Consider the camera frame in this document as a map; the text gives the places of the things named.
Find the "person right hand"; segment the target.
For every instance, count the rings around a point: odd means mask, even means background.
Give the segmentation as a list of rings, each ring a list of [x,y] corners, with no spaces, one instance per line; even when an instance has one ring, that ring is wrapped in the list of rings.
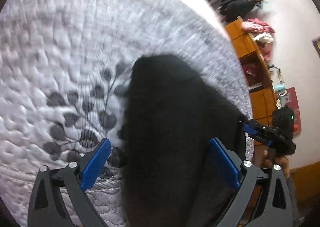
[[[290,176],[290,163],[286,156],[275,156],[273,159],[270,158],[268,150],[264,150],[260,167],[261,168],[272,168],[273,165],[279,165],[283,171],[284,177],[287,179]]]

